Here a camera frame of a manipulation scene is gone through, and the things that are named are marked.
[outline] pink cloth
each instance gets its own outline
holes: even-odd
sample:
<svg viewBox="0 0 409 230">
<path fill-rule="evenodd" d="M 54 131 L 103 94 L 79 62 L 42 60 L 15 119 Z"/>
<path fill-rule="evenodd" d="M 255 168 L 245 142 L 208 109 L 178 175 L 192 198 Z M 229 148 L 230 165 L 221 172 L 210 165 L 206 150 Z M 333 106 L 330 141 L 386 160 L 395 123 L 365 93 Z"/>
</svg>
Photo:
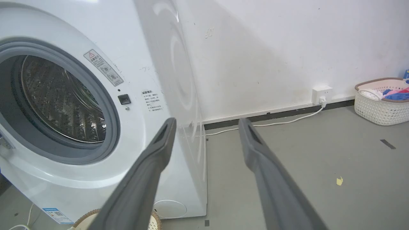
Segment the pink cloth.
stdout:
<svg viewBox="0 0 409 230">
<path fill-rule="evenodd" d="M 409 92 L 409 87 L 407 87 L 406 89 L 404 89 L 404 90 L 401 90 L 401 91 L 399 91 L 400 93 L 407 93 L 407 92 Z"/>
</svg>

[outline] baseboard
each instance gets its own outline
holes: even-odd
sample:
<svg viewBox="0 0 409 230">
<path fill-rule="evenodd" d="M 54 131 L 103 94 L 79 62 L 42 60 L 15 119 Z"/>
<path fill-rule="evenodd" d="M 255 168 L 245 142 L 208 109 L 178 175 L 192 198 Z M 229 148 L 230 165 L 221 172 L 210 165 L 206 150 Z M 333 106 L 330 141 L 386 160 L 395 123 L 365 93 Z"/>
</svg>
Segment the baseboard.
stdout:
<svg viewBox="0 0 409 230">
<path fill-rule="evenodd" d="M 332 102 L 328 104 L 326 108 L 324 108 L 323 110 L 354 105 L 354 99 L 355 99 L 355 96 L 333 99 Z M 320 106 L 315 106 L 312 103 L 299 104 L 295 106 L 274 108 L 274 109 L 269 109 L 269 110 L 254 112 L 254 113 L 246 113 L 246 114 L 223 117 L 223 118 L 218 118 L 218 119 L 211 119 L 211 120 L 206 120 L 203 123 L 204 123 L 204 128 L 206 130 L 217 129 L 217 128 L 222 128 L 222 127 L 237 125 L 238 119 L 243 118 L 243 117 L 249 118 L 252 122 L 256 122 L 256 121 L 263 121 L 263 120 L 275 119 L 275 118 L 280 118 L 280 117 L 289 117 L 289 116 L 294 116 L 294 115 L 304 114 L 304 113 L 313 113 L 319 108 Z"/>
</svg>

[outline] yellow paper scrap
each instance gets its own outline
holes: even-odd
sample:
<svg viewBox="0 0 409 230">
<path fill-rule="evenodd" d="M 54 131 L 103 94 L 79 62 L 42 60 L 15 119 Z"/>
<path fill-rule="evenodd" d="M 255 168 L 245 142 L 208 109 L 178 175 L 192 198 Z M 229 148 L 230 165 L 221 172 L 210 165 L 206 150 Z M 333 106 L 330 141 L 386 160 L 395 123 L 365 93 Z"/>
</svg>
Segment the yellow paper scrap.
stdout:
<svg viewBox="0 0 409 230">
<path fill-rule="evenodd" d="M 341 179 L 337 178 L 337 185 L 341 186 L 342 182 L 344 182 L 344 179 L 342 178 L 342 176 L 341 176 Z"/>
</svg>

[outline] washing machine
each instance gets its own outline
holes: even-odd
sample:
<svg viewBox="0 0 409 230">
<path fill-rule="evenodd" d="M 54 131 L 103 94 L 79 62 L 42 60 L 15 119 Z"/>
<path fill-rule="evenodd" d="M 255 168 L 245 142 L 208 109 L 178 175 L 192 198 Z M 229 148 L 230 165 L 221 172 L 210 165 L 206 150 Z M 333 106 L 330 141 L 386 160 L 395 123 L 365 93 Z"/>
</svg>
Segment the washing machine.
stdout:
<svg viewBox="0 0 409 230">
<path fill-rule="evenodd" d="M 61 224 L 101 208 L 175 117 L 153 209 L 206 215 L 205 131 L 172 1 L 2 0 L 0 31 L 0 169 L 36 206 Z"/>
</svg>

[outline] black tape mark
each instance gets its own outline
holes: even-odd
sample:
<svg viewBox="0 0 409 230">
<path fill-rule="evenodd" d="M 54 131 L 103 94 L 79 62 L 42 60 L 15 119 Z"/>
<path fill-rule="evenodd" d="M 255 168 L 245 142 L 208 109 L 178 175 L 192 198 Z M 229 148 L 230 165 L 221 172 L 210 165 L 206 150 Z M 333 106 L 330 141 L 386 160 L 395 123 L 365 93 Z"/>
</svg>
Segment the black tape mark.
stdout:
<svg viewBox="0 0 409 230">
<path fill-rule="evenodd" d="M 387 142 L 385 139 L 381 140 L 382 143 L 384 143 L 386 146 L 388 146 L 391 149 L 396 149 L 395 146 L 391 145 L 389 142 Z"/>
</svg>

